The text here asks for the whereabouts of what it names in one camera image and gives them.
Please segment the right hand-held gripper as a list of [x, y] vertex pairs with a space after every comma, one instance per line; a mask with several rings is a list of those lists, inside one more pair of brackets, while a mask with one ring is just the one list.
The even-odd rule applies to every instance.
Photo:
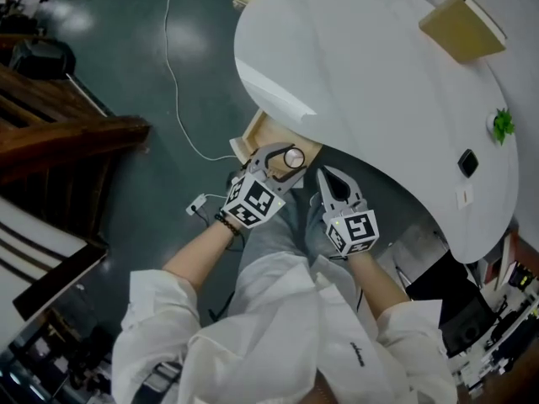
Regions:
[[335, 167], [317, 170], [318, 189], [323, 202], [325, 235], [339, 256], [367, 252], [379, 238], [374, 210], [358, 183]]

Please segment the small round silver object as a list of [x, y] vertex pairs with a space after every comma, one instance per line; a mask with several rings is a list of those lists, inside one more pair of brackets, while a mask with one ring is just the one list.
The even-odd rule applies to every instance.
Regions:
[[304, 165], [305, 155], [301, 149], [292, 147], [283, 154], [283, 160], [287, 167], [297, 169]]

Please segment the large wooden drawer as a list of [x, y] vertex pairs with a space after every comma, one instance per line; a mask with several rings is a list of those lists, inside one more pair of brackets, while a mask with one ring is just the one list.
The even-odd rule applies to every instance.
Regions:
[[[258, 110], [240, 137], [230, 140], [230, 145], [240, 163], [245, 164], [258, 148], [276, 142], [290, 142], [301, 149], [305, 155], [305, 167], [311, 165], [322, 149], [320, 143], [287, 129], [262, 109]], [[285, 165], [282, 154], [269, 160], [269, 170], [275, 176], [282, 177], [291, 171], [291, 168]]]

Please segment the white curved desk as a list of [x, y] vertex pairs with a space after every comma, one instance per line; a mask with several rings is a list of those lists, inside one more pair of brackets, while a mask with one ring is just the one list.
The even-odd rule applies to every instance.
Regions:
[[[312, 141], [368, 163], [435, 219], [453, 257], [472, 263], [499, 241], [515, 210], [516, 141], [486, 120], [506, 102], [488, 64], [455, 62], [419, 29], [425, 0], [251, 0], [234, 40], [253, 101]], [[457, 162], [478, 159], [466, 178]], [[473, 202], [456, 206], [471, 183]]]

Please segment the small white card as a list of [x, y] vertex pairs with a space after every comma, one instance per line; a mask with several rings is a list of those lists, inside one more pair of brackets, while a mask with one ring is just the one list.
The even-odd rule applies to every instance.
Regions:
[[471, 183], [461, 184], [456, 187], [456, 206], [462, 210], [473, 202], [473, 186]]

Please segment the small black square object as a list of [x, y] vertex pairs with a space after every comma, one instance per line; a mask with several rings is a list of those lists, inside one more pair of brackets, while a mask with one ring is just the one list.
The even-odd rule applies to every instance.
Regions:
[[478, 159], [472, 149], [466, 149], [460, 156], [457, 166], [462, 175], [470, 178], [478, 168]]

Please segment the person's right forearm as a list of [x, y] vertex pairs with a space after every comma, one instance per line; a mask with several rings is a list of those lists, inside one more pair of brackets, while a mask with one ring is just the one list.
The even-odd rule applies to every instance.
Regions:
[[348, 263], [376, 320], [391, 307], [409, 302], [407, 294], [369, 252], [349, 255]]

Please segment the person's grey trousers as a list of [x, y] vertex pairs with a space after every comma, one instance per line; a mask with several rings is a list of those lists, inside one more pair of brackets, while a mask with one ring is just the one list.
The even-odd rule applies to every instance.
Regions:
[[325, 235], [320, 195], [312, 204], [293, 192], [285, 195], [286, 204], [268, 221], [249, 233], [238, 272], [246, 269], [271, 271], [297, 263], [313, 263], [318, 257], [338, 257], [336, 248]]

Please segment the white power strip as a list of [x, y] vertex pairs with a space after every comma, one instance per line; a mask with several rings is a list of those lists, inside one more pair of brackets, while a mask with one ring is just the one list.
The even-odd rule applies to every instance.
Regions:
[[202, 208], [207, 202], [207, 197], [205, 194], [199, 194], [185, 209], [188, 215], [193, 215], [200, 208]]

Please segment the person's white shirt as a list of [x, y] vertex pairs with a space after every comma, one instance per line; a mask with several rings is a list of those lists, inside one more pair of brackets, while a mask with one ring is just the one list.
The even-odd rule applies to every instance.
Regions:
[[183, 372], [168, 404], [297, 404], [322, 375], [339, 404], [456, 404], [438, 328], [441, 303], [386, 309], [370, 338], [325, 258], [278, 252], [237, 278], [228, 316], [202, 327], [192, 286], [162, 270], [131, 274], [112, 358], [112, 395], [131, 404], [160, 363]]

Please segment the black office chair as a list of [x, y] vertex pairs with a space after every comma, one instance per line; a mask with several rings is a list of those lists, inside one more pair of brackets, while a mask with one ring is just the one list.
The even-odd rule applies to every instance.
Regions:
[[464, 264], [446, 252], [406, 287], [412, 300], [440, 300], [439, 329], [448, 358], [470, 348], [497, 317], [480, 289], [468, 278]]

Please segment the small green potted plant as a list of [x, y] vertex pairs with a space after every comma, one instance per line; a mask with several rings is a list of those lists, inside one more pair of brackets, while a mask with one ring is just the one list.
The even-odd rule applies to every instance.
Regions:
[[494, 141], [500, 145], [515, 133], [515, 124], [509, 109], [496, 109], [495, 113], [488, 116], [486, 126]]

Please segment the tan hardcover book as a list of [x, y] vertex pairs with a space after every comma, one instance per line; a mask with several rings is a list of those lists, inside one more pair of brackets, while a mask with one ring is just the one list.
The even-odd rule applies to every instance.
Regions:
[[459, 63], [506, 50], [504, 31], [475, 0], [445, 0], [419, 28]]

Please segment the dark brown wooden cabinet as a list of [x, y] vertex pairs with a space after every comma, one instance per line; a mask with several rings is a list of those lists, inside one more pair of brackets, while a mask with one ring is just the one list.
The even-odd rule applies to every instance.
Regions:
[[8, 67], [38, 35], [0, 34], [0, 327], [22, 327], [99, 264], [100, 221], [120, 157], [150, 125], [106, 114], [73, 80]]

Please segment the black bin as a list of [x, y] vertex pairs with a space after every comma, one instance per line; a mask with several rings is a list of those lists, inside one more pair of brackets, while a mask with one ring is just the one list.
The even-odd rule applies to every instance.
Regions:
[[63, 80], [74, 73], [76, 58], [71, 48], [57, 40], [25, 39], [12, 51], [8, 67], [34, 80]]

